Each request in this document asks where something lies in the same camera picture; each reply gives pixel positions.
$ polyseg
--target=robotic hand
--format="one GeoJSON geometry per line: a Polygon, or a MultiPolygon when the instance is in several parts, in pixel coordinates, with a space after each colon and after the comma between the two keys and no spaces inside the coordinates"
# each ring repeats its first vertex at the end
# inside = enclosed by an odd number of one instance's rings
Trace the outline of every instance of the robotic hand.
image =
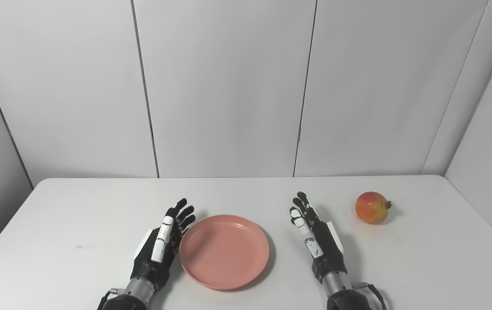
{"type": "Polygon", "coordinates": [[[112,288],[101,299],[98,310],[147,310],[154,293],[168,281],[169,267],[175,259],[181,238],[196,220],[194,207],[183,198],[169,208],[162,225],[150,229],[135,253],[131,279],[125,289],[112,288]]]}
{"type": "Polygon", "coordinates": [[[327,310],[371,310],[367,298],[355,289],[368,287],[380,300],[382,309],[386,305],[382,295],[372,284],[352,284],[344,264],[344,249],[334,226],[319,219],[307,196],[298,192],[290,208],[292,223],[301,233],[305,245],[313,257],[313,274],[327,293],[327,310]]]}

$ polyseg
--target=white finger segment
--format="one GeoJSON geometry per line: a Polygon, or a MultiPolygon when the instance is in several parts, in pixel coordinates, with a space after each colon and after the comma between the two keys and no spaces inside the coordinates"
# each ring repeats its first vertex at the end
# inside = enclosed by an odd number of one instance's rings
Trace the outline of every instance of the white finger segment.
{"type": "Polygon", "coordinates": [[[313,234],[311,229],[309,229],[309,226],[307,226],[305,220],[303,219],[303,217],[301,217],[299,211],[292,210],[290,211],[290,215],[293,218],[296,218],[294,220],[294,225],[298,228],[299,233],[302,234],[305,245],[307,246],[309,252],[311,252],[311,256],[313,256],[313,258],[321,257],[324,254],[323,249],[321,249],[321,246],[315,239],[315,235],[313,234]]]}
{"type": "Polygon", "coordinates": [[[157,261],[158,263],[162,262],[164,257],[165,245],[167,245],[169,241],[169,234],[171,233],[171,228],[173,227],[173,218],[171,216],[165,216],[160,226],[160,231],[158,232],[158,237],[156,238],[156,242],[154,243],[154,249],[152,250],[151,259],[153,261],[157,261]]]}

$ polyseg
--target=black robotic finger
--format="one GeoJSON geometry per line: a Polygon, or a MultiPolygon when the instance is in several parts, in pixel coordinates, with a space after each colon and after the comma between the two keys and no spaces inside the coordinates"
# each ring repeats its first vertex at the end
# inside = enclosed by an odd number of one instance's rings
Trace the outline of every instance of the black robotic finger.
{"type": "Polygon", "coordinates": [[[294,197],[294,199],[292,199],[292,202],[298,207],[299,211],[305,215],[307,213],[307,209],[305,208],[303,202],[297,198],[297,197],[294,197]]]}
{"type": "Polygon", "coordinates": [[[187,198],[183,198],[177,202],[175,205],[175,213],[178,214],[181,209],[187,205],[187,198]]]}
{"type": "Polygon", "coordinates": [[[177,216],[177,223],[182,223],[185,218],[194,212],[194,206],[188,206],[177,216]]]}
{"type": "Polygon", "coordinates": [[[309,206],[309,200],[307,200],[307,195],[304,192],[298,192],[297,195],[305,206],[309,206]]]}
{"type": "Polygon", "coordinates": [[[183,220],[183,222],[181,222],[181,224],[179,224],[179,228],[181,229],[182,232],[184,232],[185,230],[187,230],[187,226],[192,224],[195,220],[196,220],[196,216],[194,214],[188,216],[187,218],[185,218],[185,220],[183,220]]]}

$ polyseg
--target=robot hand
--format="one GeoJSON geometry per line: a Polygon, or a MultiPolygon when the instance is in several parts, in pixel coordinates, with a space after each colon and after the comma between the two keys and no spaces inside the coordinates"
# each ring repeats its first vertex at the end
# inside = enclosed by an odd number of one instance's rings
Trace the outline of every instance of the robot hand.
{"type": "Polygon", "coordinates": [[[135,253],[131,279],[125,289],[113,288],[102,298],[98,310],[147,310],[154,293],[169,279],[169,267],[175,259],[181,238],[196,220],[194,206],[183,198],[169,208],[162,225],[150,229],[135,253]],[[110,294],[117,295],[108,299],[110,294]]]}
{"type": "Polygon", "coordinates": [[[351,284],[344,264],[344,249],[332,223],[319,219],[305,193],[298,192],[293,203],[295,206],[290,208],[291,221],[298,228],[313,257],[313,274],[327,293],[327,309],[371,310],[367,298],[354,290],[368,287],[382,302],[383,310],[386,310],[382,296],[374,285],[364,282],[351,284]]]}

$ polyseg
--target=red fruit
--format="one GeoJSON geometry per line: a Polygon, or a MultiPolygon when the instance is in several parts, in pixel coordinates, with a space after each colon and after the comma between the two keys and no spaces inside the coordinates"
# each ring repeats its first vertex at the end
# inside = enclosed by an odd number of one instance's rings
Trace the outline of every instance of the red fruit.
{"type": "Polygon", "coordinates": [[[388,217],[392,203],[377,192],[364,192],[355,202],[355,211],[367,223],[382,223],[388,217]]]}

